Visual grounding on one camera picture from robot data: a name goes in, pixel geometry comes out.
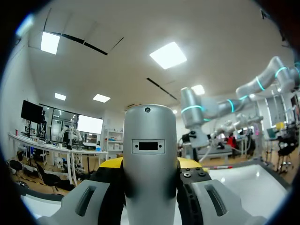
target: white shelving unit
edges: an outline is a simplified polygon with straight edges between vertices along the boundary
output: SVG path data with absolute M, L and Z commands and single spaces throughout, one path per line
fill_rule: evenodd
M 106 151 L 108 152 L 108 154 L 116 154 L 116 153 L 122 153 L 123 149 L 109 149 L 109 145 L 110 144 L 123 144 L 123 141 L 109 141 L 108 138 L 115 136 L 115 137 L 122 137 L 123 139 L 123 132 L 121 131 L 115 131 L 115 130 L 111 130 L 111 129 L 105 129 L 105 134 L 107 140 L 104 140 L 106 142 Z

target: television screen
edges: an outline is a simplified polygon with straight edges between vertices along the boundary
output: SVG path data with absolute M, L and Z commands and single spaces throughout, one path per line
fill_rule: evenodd
M 101 134 L 102 124 L 102 119 L 79 115 L 77 130 L 88 133 Z
M 21 117 L 35 123 L 42 122 L 43 108 L 28 101 L 23 101 Z

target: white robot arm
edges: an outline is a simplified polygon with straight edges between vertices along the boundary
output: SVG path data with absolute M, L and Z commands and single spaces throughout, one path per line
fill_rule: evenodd
M 240 130 L 244 127 L 250 126 L 253 123 L 259 123 L 263 120 L 263 116 L 255 116 L 251 119 L 247 119 L 245 115 L 239 113 L 237 115 L 237 119 L 238 121 L 235 123 L 221 125 L 210 135 L 211 138 L 215 138 L 220 134 L 228 135 L 230 133 L 233 133 L 235 130 Z
M 76 141 L 81 142 L 83 139 L 81 138 L 80 132 L 78 130 L 75 131 L 76 135 L 74 137 L 76 137 Z
M 61 132 L 58 134 L 59 138 L 62 138 L 62 136 L 64 135 L 64 133 L 68 130 L 68 128 L 66 126 L 64 126 L 64 128 L 61 130 Z
M 191 88 L 181 89 L 181 115 L 185 127 L 193 131 L 194 135 L 190 139 L 192 147 L 208 145 L 208 138 L 201 129 L 204 123 L 242 110 L 251 102 L 250 94 L 264 91 L 276 79 L 280 84 L 281 92 L 290 91 L 300 85 L 300 69 L 284 66 L 280 58 L 275 56 L 260 75 L 236 90 L 238 99 L 227 99 L 215 106 L 205 102 L 205 99 L 197 96 Z

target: red clothing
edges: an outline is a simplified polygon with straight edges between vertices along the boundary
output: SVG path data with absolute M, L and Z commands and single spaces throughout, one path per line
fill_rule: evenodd
M 227 144 L 233 148 L 237 148 L 236 140 L 233 136 L 227 138 Z

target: person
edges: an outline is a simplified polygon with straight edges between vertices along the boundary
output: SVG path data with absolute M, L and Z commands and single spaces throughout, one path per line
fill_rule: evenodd
M 235 158 L 237 155 L 237 151 L 235 149 L 238 149 L 238 145 L 236 143 L 236 139 L 233 136 L 233 133 L 229 134 L 229 137 L 227 138 L 227 144 L 230 145 L 232 149 L 232 157 Z

